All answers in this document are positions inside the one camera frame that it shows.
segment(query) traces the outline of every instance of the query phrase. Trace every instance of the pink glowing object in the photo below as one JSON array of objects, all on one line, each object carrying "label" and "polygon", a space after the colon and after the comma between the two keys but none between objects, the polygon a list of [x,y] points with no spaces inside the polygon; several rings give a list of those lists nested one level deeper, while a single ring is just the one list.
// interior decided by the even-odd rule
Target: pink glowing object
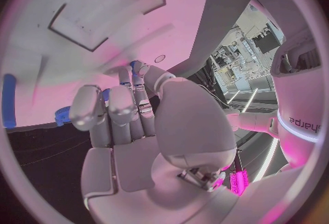
[{"label": "pink glowing object", "polygon": [[243,194],[246,187],[249,186],[248,173],[246,169],[241,172],[230,174],[231,191],[239,197]]}]

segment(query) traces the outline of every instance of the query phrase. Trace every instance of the wire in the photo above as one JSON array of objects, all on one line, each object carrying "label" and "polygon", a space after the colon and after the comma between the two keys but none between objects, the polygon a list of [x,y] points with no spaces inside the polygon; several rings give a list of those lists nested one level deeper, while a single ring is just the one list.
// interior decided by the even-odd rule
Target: wire
[{"label": "wire", "polygon": [[211,94],[211,96],[212,96],[214,99],[218,100],[219,102],[223,103],[225,106],[227,106],[227,107],[230,108],[230,106],[229,106],[228,104],[222,102],[222,101],[221,101],[221,100],[220,100],[215,94],[211,93],[211,92],[210,92],[205,86],[200,85],[200,84],[198,84],[198,86],[203,87],[207,92],[209,92],[209,93]]}]

